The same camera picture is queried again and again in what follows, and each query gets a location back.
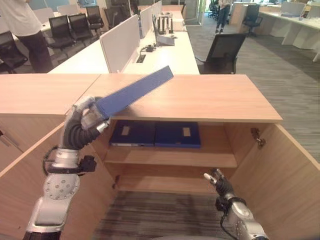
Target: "wooden cabinet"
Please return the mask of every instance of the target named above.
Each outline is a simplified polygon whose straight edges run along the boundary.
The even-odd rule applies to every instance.
[[[10,146],[0,154],[0,170],[62,123],[70,106],[98,77],[99,74],[2,76],[0,131]]]
[[[78,98],[112,94],[140,77],[101,75]],[[51,108],[58,109],[61,104],[57,102]],[[202,147],[110,147],[117,120],[198,122]],[[93,152],[99,159],[99,171],[83,178],[63,236],[76,239],[80,232],[86,237],[81,238],[87,239],[118,189],[209,194],[214,189],[203,173],[212,168],[220,168],[230,179],[271,239],[317,236],[320,165],[281,127],[281,120],[245,75],[174,76],[113,116],[111,126],[82,151]],[[7,206],[0,213],[6,222],[0,225],[0,233],[19,238],[24,233],[32,207],[42,194],[42,157],[57,144],[61,127],[0,173],[0,205]],[[263,147],[259,147],[252,129],[258,129],[260,138],[265,139]],[[113,190],[115,179],[118,181]]]
[[[0,172],[23,152],[5,135],[0,136]]]
[[[59,142],[63,123],[40,139],[0,173],[0,233],[21,239],[34,204],[43,195],[45,174],[42,170],[44,154]],[[109,204],[117,194],[114,181],[89,145],[81,151],[97,161],[95,172],[80,178],[80,189],[72,199],[61,239],[89,239]]]

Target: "jeans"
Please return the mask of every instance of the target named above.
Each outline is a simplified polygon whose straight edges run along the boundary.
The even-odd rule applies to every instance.
[[[29,50],[29,61],[36,74],[46,74],[52,65],[47,43],[42,32],[30,36],[16,36]]]
[[[216,25],[217,29],[219,28],[220,25],[221,25],[221,28],[224,28],[224,26],[227,22],[227,19],[228,19],[229,11],[230,11],[230,5],[227,5],[224,8],[220,9],[218,23]]]

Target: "blue folder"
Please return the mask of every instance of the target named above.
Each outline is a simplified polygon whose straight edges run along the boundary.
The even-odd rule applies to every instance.
[[[154,121],[118,120],[109,144],[118,147],[153,147],[155,132]]]
[[[197,122],[161,121],[155,123],[156,147],[195,148],[201,147]]]
[[[173,77],[170,67],[166,66],[109,96],[101,98],[96,102],[96,108],[104,119],[108,119]]]

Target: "cabinet hinge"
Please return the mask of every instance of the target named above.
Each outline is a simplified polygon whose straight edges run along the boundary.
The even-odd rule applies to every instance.
[[[258,143],[259,149],[261,149],[267,143],[267,141],[264,138],[260,137],[259,128],[251,128],[251,134],[254,140]]]

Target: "black cable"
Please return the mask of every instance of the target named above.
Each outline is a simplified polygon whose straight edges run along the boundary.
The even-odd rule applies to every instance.
[[[42,170],[44,172],[44,174],[46,176],[48,176],[48,171],[47,171],[47,168],[46,168],[46,163],[48,162],[54,162],[54,160],[49,160],[49,157],[50,157],[50,154],[52,153],[53,150],[56,150],[58,149],[58,146],[53,146],[43,157],[43,160],[42,160]]]
[[[146,52],[146,51],[144,51],[144,50],[146,50],[147,49],[147,47],[145,46],[145,47],[143,47],[143,48],[141,48],[141,50],[140,50],[140,56],[141,56],[141,52]]]
[[[226,217],[227,215],[226,214],[224,214],[222,217],[221,217],[221,220],[220,220],[220,227],[222,228],[222,230],[226,233],[226,234],[228,234],[231,238],[233,238],[233,239],[235,239],[235,240],[238,240],[238,238],[236,238],[235,236],[233,236],[230,232],[228,232],[226,229],[225,229],[225,227],[223,226],[223,224],[224,224],[224,220],[225,220],[225,217]]]

